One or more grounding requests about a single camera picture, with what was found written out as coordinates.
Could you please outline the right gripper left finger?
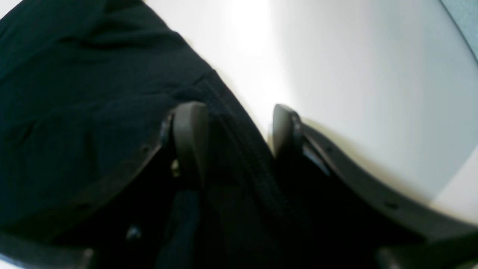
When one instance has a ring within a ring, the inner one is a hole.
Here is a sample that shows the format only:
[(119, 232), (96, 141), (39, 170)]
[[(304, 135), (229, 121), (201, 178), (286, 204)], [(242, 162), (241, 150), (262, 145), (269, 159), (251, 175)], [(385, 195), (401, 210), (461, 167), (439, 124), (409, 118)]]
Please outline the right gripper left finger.
[(208, 108), (178, 105), (130, 160), (60, 204), (1, 228), (1, 262), (19, 269), (152, 269), (168, 224), (196, 205), (208, 169)]

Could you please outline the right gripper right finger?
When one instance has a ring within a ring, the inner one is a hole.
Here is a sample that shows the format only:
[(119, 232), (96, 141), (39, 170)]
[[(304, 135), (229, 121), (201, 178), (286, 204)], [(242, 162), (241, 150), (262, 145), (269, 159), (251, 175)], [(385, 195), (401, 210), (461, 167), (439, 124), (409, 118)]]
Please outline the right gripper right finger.
[(274, 108), (273, 148), (299, 223), (295, 268), (477, 268), (476, 225), (379, 182), (286, 105)]

